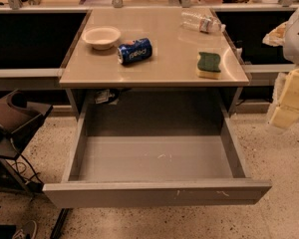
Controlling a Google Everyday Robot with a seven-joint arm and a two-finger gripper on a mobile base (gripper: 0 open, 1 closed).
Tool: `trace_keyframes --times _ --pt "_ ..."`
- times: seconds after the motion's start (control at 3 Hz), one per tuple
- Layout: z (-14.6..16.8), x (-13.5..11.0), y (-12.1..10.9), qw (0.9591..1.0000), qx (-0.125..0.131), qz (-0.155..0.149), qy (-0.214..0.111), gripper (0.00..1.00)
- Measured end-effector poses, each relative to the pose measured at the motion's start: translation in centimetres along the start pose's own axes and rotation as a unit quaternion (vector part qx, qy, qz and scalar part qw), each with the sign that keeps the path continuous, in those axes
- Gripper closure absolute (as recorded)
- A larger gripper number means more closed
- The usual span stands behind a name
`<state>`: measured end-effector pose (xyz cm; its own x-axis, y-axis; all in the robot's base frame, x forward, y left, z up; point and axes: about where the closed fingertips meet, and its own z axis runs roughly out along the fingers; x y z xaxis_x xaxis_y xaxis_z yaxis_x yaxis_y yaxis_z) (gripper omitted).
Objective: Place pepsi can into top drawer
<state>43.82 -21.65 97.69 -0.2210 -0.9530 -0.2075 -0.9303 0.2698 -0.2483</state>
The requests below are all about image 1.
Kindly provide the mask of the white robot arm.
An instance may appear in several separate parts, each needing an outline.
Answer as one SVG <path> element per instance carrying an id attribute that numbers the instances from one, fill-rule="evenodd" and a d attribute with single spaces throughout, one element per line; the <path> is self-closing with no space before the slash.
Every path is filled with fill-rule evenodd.
<path id="1" fill-rule="evenodd" d="M 278 74 L 267 112 L 268 128 L 282 132 L 299 119 L 299 7 L 287 22 L 267 34 L 263 43 L 281 46 L 284 58 L 295 65 L 288 74 Z"/>

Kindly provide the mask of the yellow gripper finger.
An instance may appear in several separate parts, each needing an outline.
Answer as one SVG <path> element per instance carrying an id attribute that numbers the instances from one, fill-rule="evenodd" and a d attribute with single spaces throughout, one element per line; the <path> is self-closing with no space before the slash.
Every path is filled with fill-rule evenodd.
<path id="1" fill-rule="evenodd" d="M 266 34 L 262 40 L 262 43 L 272 47 L 283 46 L 285 29 L 286 22 L 283 22 L 268 34 Z"/>
<path id="2" fill-rule="evenodd" d="M 299 119 L 299 67 L 288 74 L 279 73 L 274 84 L 268 123 L 287 129 Z"/>

